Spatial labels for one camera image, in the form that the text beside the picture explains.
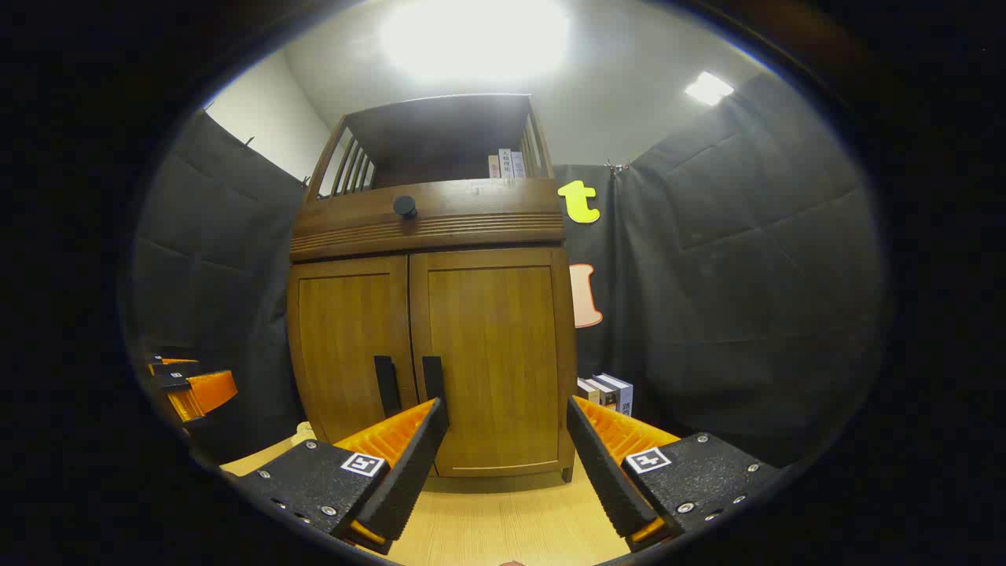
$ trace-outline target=black acoustic curtain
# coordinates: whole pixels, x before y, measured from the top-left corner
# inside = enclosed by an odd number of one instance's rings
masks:
[[[884,271],[865,178],[796,93],[756,77],[595,188],[566,216],[604,320],[577,330],[580,376],[638,389],[635,416],[797,459],[865,393]]]
[[[286,325],[303,194],[298,179],[200,111],[156,173],[139,224],[132,281],[141,344],[233,373],[237,396],[191,430],[219,462],[279,442],[304,420]]]

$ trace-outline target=stack of books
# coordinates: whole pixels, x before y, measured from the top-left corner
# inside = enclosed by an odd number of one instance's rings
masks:
[[[497,155],[489,156],[489,178],[524,178],[526,176],[523,153],[501,149]]]
[[[600,374],[589,380],[576,378],[576,395],[623,415],[632,416],[632,384]]]

